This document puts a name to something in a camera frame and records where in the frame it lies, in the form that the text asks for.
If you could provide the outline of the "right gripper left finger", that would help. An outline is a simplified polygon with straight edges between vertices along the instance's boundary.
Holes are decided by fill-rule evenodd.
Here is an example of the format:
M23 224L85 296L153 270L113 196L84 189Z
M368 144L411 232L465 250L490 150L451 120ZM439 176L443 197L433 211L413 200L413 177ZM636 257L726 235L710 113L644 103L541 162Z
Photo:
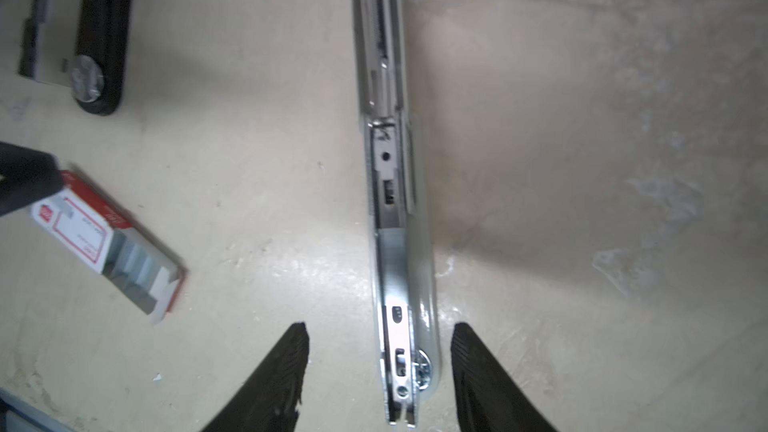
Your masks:
M292 432L299 418L310 339L291 324L206 431Z

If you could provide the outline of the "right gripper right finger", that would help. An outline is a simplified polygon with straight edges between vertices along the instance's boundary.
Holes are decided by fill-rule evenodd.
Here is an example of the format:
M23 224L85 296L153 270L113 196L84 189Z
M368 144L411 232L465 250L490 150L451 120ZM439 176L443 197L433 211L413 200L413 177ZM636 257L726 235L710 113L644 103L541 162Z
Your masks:
M454 326L450 352L462 431L556 431L469 324Z

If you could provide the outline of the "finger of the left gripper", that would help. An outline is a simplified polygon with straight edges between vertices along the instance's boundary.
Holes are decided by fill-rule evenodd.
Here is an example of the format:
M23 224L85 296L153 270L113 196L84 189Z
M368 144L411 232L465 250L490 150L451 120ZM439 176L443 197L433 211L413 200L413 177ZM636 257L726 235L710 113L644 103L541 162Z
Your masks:
M63 187L63 176L53 155L1 143L1 216L52 196Z

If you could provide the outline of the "red white staple box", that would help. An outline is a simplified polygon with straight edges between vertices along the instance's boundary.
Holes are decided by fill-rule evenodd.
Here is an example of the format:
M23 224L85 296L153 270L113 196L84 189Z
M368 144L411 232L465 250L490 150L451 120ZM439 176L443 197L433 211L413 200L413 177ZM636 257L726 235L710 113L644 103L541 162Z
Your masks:
M60 172L63 188L32 204L30 216L98 274L105 268L118 230L132 223L71 171Z

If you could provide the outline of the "grey silver stapler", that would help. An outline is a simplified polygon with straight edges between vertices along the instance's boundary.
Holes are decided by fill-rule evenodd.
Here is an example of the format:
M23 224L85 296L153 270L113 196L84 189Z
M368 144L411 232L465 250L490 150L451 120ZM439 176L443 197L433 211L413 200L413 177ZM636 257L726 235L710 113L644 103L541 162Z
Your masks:
M411 112L403 0L352 0L374 323L391 425L417 427L441 378L422 134Z

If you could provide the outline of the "grey staple tray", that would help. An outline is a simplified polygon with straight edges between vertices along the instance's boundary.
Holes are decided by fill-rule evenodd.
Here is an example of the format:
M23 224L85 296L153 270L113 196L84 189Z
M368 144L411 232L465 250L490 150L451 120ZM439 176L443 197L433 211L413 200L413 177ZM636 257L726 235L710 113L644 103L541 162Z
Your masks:
M115 229L102 275L159 324L171 309L184 270L135 228Z

